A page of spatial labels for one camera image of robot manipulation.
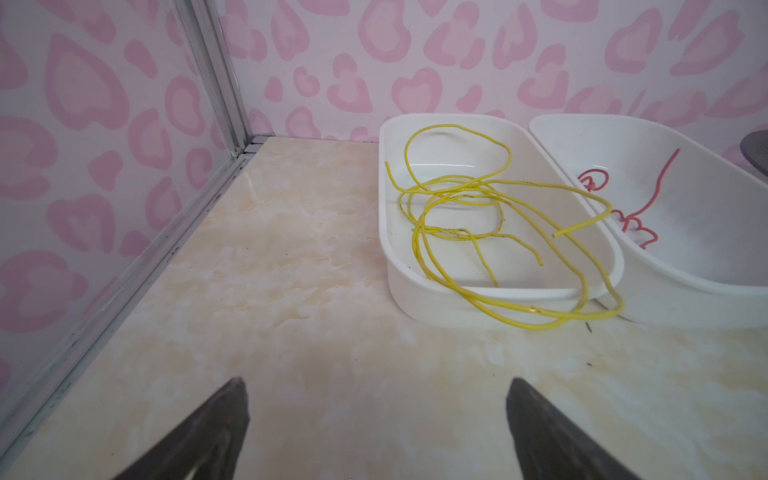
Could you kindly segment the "white plastic tray left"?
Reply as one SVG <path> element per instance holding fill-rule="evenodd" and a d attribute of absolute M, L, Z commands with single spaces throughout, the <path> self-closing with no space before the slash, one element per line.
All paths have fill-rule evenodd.
<path fill-rule="evenodd" d="M 379 238 L 396 304 L 453 328 L 545 331 L 622 314 L 612 207 L 523 128 L 405 114 L 379 132 Z"/>

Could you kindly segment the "white plastic tray right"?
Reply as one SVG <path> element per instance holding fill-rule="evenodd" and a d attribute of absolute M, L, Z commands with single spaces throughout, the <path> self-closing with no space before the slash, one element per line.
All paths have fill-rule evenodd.
<path fill-rule="evenodd" d="M 532 136 L 613 208 L 627 320 L 667 327 L 767 323 L 767 186 L 659 123 L 607 114 L 534 118 Z"/>

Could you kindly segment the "dark grey cable spool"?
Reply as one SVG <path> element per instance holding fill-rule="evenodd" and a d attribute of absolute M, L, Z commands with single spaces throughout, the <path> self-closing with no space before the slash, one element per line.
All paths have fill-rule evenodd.
<path fill-rule="evenodd" d="M 739 148 L 757 171 L 768 176 L 768 130 L 749 133 L 740 141 Z"/>

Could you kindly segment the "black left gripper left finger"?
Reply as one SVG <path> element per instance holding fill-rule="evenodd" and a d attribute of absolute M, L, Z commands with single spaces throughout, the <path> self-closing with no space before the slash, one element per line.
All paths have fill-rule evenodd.
<path fill-rule="evenodd" d="M 232 479 L 250 417 L 245 382 L 233 377 L 118 479 Z"/>

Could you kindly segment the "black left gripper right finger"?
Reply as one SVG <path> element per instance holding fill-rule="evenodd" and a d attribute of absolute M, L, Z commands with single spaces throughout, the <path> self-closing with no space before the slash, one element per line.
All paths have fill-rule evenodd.
<path fill-rule="evenodd" d="M 526 380 L 515 377 L 506 416 L 525 479 L 635 479 Z"/>

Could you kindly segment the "white plastic tray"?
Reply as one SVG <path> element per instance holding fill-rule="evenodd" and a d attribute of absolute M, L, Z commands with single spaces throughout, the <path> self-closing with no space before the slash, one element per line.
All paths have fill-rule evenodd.
<path fill-rule="evenodd" d="M 534 118 L 532 136 L 613 208 L 627 320 L 667 327 L 767 323 L 767 186 L 659 123 L 607 114 Z"/>
<path fill-rule="evenodd" d="M 612 207 L 523 128 L 405 114 L 379 132 L 379 238 L 396 304 L 453 328 L 545 331 L 622 314 Z"/>

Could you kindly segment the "aluminium frame left post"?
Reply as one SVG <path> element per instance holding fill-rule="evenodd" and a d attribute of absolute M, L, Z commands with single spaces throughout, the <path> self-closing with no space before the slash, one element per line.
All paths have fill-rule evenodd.
<path fill-rule="evenodd" d="M 250 128 L 214 2 L 175 0 L 172 4 L 227 149 L 233 158 L 256 154 L 272 134 L 257 135 Z"/>

